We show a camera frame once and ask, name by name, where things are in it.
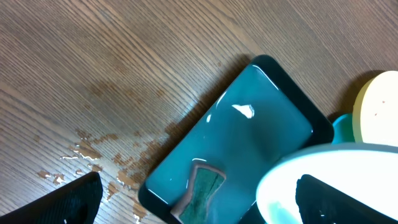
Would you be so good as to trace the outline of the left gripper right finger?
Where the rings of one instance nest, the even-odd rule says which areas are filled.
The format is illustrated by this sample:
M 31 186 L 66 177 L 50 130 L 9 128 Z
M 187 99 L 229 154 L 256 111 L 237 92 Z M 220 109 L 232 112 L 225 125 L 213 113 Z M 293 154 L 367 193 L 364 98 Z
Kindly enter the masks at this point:
M 295 201 L 303 224 L 397 224 L 397 220 L 308 174 L 297 180 Z

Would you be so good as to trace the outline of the light blue plate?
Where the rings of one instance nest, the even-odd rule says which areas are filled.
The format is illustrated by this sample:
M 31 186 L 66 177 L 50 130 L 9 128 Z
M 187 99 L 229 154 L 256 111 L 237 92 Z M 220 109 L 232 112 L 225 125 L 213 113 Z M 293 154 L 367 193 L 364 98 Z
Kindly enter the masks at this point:
M 256 192 L 266 223 L 303 223 L 295 201 L 304 174 L 397 220 L 397 148 L 379 144 L 321 144 L 279 159 Z

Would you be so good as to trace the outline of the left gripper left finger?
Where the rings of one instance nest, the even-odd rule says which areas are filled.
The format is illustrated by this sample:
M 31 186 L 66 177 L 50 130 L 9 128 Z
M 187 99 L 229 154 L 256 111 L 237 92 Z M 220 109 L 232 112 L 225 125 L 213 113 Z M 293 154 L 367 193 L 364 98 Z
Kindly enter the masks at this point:
M 100 175 L 90 172 L 1 216 L 1 223 L 93 223 L 102 196 Z

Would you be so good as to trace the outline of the yellow plate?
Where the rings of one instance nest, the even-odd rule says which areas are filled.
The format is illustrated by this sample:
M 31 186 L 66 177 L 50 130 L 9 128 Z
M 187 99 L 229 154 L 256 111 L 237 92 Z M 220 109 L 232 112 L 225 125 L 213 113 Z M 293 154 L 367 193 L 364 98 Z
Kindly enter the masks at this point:
M 353 106 L 356 142 L 397 146 L 397 72 L 386 71 L 368 81 Z

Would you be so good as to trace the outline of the green orange sponge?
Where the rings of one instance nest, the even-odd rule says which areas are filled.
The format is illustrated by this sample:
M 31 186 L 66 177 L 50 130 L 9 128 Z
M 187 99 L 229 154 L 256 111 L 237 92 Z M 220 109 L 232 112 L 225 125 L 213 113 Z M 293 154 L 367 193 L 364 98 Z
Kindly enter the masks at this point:
M 194 163 L 186 191 L 170 213 L 180 223 L 206 223 L 211 201 L 225 180 L 226 174 L 216 167 Z

